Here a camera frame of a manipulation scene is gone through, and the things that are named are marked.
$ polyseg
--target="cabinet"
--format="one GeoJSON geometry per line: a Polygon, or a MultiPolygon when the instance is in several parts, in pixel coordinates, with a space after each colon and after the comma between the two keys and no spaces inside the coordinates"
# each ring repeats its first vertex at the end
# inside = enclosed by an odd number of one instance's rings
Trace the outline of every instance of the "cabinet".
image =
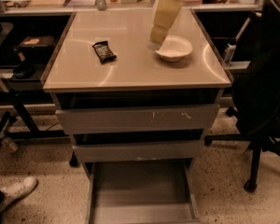
{"type": "Polygon", "coordinates": [[[190,167],[231,82],[193,11],[171,30],[192,42],[177,63],[147,48],[151,9],[79,11],[44,90],[90,180],[90,223],[199,221],[190,167]],[[118,58],[101,65],[107,39],[118,58]]]}

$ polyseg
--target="white bowl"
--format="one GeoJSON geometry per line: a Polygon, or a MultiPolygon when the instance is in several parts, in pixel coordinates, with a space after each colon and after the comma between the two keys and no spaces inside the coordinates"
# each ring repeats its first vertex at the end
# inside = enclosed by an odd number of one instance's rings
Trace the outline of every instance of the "white bowl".
{"type": "Polygon", "coordinates": [[[189,55],[193,50],[192,44],[185,38],[168,35],[161,48],[156,53],[167,62],[177,62],[189,55]]]}

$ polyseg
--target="person's foot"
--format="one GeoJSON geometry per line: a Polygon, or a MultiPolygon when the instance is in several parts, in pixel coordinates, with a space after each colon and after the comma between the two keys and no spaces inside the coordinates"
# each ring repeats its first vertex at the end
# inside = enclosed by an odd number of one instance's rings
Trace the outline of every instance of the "person's foot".
{"type": "Polygon", "coordinates": [[[2,213],[15,200],[30,194],[35,189],[36,185],[36,177],[29,176],[9,187],[0,188],[5,195],[4,200],[0,203],[0,213],[2,213]]]}

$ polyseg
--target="black chair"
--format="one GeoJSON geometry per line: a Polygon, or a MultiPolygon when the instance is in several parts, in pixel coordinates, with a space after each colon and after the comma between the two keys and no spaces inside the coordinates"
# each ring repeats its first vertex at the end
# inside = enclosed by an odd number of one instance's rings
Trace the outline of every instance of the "black chair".
{"type": "Polygon", "coordinates": [[[231,87],[235,108],[226,114],[237,118],[240,134],[207,135],[204,142],[213,140],[250,141],[253,150],[250,179],[245,190],[257,187],[261,151],[280,156],[280,3],[263,0],[259,41],[245,74],[236,78],[231,87]]]}

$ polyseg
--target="floor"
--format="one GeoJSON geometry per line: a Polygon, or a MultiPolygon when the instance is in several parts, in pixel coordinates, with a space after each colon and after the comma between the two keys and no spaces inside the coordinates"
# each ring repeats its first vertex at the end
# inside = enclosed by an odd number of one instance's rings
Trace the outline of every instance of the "floor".
{"type": "MultiPolygon", "coordinates": [[[[235,119],[218,113],[209,133],[230,133],[235,119]]],[[[52,115],[35,116],[41,130],[58,120],[52,115]]],[[[18,120],[13,129],[22,130],[18,120]]],[[[0,148],[0,187],[35,175],[38,186],[23,200],[12,204],[3,214],[4,224],[79,224],[85,223],[88,178],[83,168],[70,167],[71,144],[67,138],[22,140],[14,154],[0,148]]],[[[214,142],[203,147],[192,169],[192,189],[200,220],[222,224],[280,224],[280,159],[262,153],[259,186],[255,193],[244,191],[251,152],[245,142],[214,142]]]]}

